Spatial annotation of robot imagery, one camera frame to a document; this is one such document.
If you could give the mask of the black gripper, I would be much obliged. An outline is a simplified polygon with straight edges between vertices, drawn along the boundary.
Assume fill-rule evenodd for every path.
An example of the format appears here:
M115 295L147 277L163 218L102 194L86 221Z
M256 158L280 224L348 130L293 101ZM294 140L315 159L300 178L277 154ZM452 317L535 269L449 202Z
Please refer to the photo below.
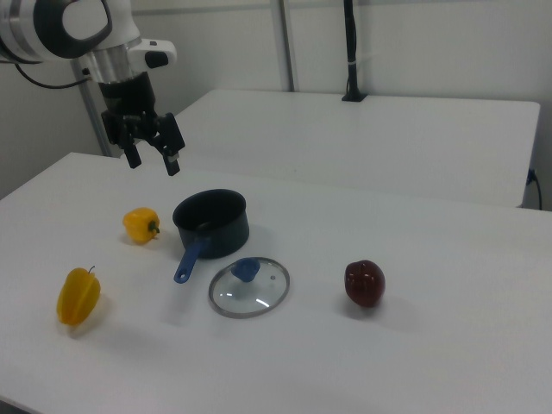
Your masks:
M180 171L179 151L185 142L172 113L156 116L149 75L143 72L121 82L100 83L99 88L106 104L101 117L108 141L124 152L129 166L137 168L141 157L135 147L134 124L125 119L140 120L152 125L147 142L162 155L168 175L176 175Z

